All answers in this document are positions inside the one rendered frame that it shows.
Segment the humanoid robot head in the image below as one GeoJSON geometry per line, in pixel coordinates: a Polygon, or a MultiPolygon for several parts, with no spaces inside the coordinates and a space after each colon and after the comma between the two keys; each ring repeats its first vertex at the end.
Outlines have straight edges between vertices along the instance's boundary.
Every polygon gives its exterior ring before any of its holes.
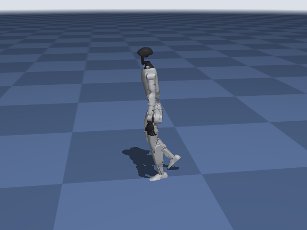
{"type": "Polygon", "coordinates": [[[148,57],[149,55],[153,54],[153,51],[149,47],[143,47],[137,52],[141,56],[141,62],[142,65],[145,64],[144,69],[147,69],[146,66],[149,66],[150,68],[154,68],[154,66],[150,63],[150,61],[144,61],[144,57],[148,57]]]}

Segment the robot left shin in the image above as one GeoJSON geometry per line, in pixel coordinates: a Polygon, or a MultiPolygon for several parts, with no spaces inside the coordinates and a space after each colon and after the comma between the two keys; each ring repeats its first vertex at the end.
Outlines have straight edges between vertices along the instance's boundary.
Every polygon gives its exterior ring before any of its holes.
{"type": "Polygon", "coordinates": [[[158,170],[158,173],[160,175],[163,175],[164,174],[164,171],[163,171],[163,152],[162,152],[162,146],[161,145],[156,145],[154,151],[152,151],[151,149],[151,153],[152,153],[152,157],[153,157],[153,161],[156,165],[156,168],[158,170]]]}

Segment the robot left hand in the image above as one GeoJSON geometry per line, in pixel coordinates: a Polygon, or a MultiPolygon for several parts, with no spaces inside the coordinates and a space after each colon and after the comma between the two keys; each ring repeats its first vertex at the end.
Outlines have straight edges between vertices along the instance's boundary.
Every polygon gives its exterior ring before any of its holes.
{"type": "Polygon", "coordinates": [[[145,131],[147,131],[147,134],[150,136],[156,136],[155,131],[154,131],[154,126],[153,126],[153,122],[154,122],[154,117],[152,117],[152,121],[147,121],[147,126],[145,128],[145,131]]]}

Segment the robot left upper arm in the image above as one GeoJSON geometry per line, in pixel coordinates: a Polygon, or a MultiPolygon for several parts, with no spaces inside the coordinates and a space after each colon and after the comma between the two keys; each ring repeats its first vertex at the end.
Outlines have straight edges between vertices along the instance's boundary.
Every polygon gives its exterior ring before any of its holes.
{"type": "Polygon", "coordinates": [[[146,79],[148,82],[148,89],[150,91],[150,94],[147,95],[146,99],[149,101],[149,96],[153,94],[156,98],[156,92],[155,92],[155,73],[153,71],[148,71],[146,74],[146,79]]]}

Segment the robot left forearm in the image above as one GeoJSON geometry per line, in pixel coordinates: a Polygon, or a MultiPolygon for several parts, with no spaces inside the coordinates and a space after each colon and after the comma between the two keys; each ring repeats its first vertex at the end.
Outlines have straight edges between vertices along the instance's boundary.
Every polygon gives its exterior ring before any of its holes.
{"type": "Polygon", "coordinates": [[[155,96],[151,94],[149,96],[149,103],[148,103],[148,112],[147,112],[147,120],[152,121],[152,117],[154,117],[154,106],[155,106],[155,96]]]}

